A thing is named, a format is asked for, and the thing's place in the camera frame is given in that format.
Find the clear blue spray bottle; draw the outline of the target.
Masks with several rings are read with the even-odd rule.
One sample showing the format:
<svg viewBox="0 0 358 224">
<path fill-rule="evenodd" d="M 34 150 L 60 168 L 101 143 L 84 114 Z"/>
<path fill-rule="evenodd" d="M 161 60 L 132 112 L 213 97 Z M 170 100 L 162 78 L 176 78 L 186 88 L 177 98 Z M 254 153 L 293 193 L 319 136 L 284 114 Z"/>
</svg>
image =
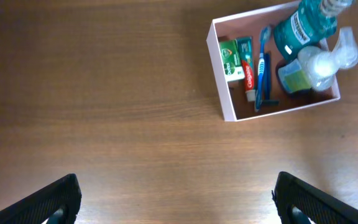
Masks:
<svg viewBox="0 0 358 224">
<path fill-rule="evenodd" d="M 325 91 L 334 83 L 339 70 L 358 64 L 358 45 L 351 27 L 342 27 L 332 51 L 316 46 L 301 49 L 296 59 L 277 70 L 278 81 L 288 94 Z"/>
</svg>

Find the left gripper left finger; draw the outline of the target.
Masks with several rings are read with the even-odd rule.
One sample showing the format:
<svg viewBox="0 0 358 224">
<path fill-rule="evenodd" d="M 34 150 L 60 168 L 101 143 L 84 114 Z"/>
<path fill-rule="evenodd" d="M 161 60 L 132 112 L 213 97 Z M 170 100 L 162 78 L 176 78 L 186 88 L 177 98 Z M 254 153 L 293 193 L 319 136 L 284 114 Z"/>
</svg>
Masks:
<svg viewBox="0 0 358 224">
<path fill-rule="evenodd" d="M 74 223 L 81 206 L 75 174 L 67 174 L 0 211 L 0 223 Z"/>
</svg>

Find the blue white toothbrush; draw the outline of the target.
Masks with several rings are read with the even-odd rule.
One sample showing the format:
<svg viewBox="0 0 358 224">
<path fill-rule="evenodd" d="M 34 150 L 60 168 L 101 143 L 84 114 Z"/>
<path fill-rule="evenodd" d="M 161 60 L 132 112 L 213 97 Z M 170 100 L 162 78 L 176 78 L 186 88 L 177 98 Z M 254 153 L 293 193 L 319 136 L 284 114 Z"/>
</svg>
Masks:
<svg viewBox="0 0 358 224">
<path fill-rule="evenodd" d="M 263 83 L 263 76 L 265 71 L 265 44 L 270 40 L 272 34 L 272 27 L 266 26 L 260 31 L 260 53 L 259 53 L 259 61 L 257 66 L 258 71 L 258 84 L 257 84 L 257 91 L 255 94 L 255 104 L 254 109 L 255 112 L 258 112 L 262 103 L 262 83 Z"/>
</svg>

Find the blue disposable razor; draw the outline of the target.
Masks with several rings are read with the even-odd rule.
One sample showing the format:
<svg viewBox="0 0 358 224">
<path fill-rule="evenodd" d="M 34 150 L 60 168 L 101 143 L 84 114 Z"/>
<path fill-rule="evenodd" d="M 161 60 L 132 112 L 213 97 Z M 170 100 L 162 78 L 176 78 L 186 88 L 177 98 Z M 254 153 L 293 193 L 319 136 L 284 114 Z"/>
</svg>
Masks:
<svg viewBox="0 0 358 224">
<path fill-rule="evenodd" d="M 261 102 L 262 106 L 277 106 L 279 104 L 278 100 L 272 100 L 270 98 L 270 93 L 272 90 L 272 81 L 271 81 L 271 58 L 269 53 L 264 53 L 265 59 L 265 69 L 263 77 L 263 100 Z"/>
</svg>

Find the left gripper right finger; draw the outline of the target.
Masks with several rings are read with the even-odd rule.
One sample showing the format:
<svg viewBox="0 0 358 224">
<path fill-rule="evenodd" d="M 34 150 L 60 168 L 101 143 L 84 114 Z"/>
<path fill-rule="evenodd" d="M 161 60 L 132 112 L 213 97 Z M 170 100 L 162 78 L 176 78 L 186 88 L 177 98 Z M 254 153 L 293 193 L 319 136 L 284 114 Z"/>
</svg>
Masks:
<svg viewBox="0 0 358 224">
<path fill-rule="evenodd" d="M 282 223 L 358 223 L 358 209 L 285 171 L 272 200 Z"/>
</svg>

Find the green red toothpaste tube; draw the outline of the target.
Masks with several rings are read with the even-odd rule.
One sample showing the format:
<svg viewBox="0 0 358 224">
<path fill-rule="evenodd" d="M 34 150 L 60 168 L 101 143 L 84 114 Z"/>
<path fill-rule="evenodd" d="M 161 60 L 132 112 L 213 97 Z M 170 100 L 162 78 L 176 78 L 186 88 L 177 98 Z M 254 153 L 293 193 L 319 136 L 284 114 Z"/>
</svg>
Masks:
<svg viewBox="0 0 358 224">
<path fill-rule="evenodd" d="M 252 37 L 237 38 L 237 48 L 241 60 L 241 65 L 245 74 L 244 88 L 248 102 L 255 101 L 255 79 L 254 79 L 254 60 L 252 50 Z"/>
</svg>

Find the green soap packet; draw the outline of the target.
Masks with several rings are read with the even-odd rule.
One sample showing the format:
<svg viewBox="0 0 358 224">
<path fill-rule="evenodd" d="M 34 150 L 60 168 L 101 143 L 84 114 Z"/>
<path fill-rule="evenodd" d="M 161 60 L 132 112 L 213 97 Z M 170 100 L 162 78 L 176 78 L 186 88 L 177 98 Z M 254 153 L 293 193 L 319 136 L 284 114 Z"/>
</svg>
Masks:
<svg viewBox="0 0 358 224">
<path fill-rule="evenodd" d="M 241 58 L 235 40 L 227 40 L 219 43 L 224 77 L 227 82 L 245 79 Z"/>
</svg>

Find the teal mouthwash bottle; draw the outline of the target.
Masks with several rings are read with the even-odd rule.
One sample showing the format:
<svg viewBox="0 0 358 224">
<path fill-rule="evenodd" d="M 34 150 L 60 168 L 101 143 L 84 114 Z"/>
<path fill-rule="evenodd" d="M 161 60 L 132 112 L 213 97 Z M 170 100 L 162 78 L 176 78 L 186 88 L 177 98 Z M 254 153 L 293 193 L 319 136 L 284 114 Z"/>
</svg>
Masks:
<svg viewBox="0 0 358 224">
<path fill-rule="evenodd" d="M 298 9 L 273 30 L 277 49 L 287 61 L 304 47 L 335 34 L 337 17 L 354 0 L 302 0 Z"/>
</svg>

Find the white cardboard box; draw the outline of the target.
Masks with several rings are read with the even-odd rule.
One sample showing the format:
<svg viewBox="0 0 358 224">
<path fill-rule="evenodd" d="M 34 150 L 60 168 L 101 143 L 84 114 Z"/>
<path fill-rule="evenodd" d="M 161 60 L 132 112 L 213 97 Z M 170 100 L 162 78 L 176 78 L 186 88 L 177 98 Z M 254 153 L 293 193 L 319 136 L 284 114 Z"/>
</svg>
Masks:
<svg viewBox="0 0 358 224">
<path fill-rule="evenodd" d="M 333 80 L 331 88 L 322 92 L 311 91 L 296 96 L 285 93 L 277 80 L 277 70 L 285 66 L 287 62 L 278 51 L 273 39 L 267 43 L 265 50 L 270 54 L 271 58 L 270 70 L 272 74 L 270 98 L 279 101 L 277 106 L 263 105 L 261 109 L 256 112 L 254 110 L 254 104 L 249 103 L 246 99 L 244 80 L 234 82 L 227 82 L 225 80 L 219 42 L 236 39 L 238 37 L 251 36 L 252 58 L 254 65 L 257 66 L 260 51 L 259 37 L 262 28 L 267 25 L 277 25 L 280 21 L 294 13 L 298 5 L 298 1 L 293 1 L 212 20 L 206 42 L 225 121 L 238 122 L 261 118 L 263 116 L 302 110 L 341 99 L 336 79 Z"/>
</svg>

